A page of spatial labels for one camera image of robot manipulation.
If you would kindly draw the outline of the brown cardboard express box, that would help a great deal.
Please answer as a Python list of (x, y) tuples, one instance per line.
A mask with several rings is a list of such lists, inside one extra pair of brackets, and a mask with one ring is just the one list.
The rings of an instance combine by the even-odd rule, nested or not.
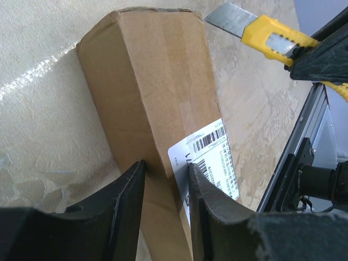
[(239, 198), (201, 15), (112, 11), (76, 51), (119, 169), (146, 162), (141, 229), (152, 259), (192, 260), (189, 165)]

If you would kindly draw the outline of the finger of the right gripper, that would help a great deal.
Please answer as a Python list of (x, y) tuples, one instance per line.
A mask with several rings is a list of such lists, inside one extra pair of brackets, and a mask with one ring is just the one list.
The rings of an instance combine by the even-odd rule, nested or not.
[(296, 5), (300, 31), (319, 44), (297, 50), (290, 78), (316, 82), (347, 82), (347, 7)]

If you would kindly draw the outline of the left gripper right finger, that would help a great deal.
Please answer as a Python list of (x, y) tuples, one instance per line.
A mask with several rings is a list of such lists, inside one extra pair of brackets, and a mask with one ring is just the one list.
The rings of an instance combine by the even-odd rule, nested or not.
[(189, 165), (194, 260), (347, 260), (347, 214), (258, 213)]

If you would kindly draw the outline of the yellow utility knife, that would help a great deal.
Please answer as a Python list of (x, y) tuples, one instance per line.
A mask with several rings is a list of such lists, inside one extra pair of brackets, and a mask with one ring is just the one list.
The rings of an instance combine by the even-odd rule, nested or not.
[[(290, 72), (296, 52), (306, 44), (315, 47), (318, 40), (303, 32), (292, 29), (266, 15), (257, 16), (233, 3), (227, 2), (217, 7), (204, 19), (207, 23), (241, 39), (241, 42), (267, 59), (277, 60)], [(323, 83), (347, 99), (346, 83)]]

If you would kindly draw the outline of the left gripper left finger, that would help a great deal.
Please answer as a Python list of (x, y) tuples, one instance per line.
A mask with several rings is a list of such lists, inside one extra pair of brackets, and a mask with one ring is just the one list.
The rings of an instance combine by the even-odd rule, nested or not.
[(66, 208), (1, 208), (1, 260), (135, 260), (146, 165)]

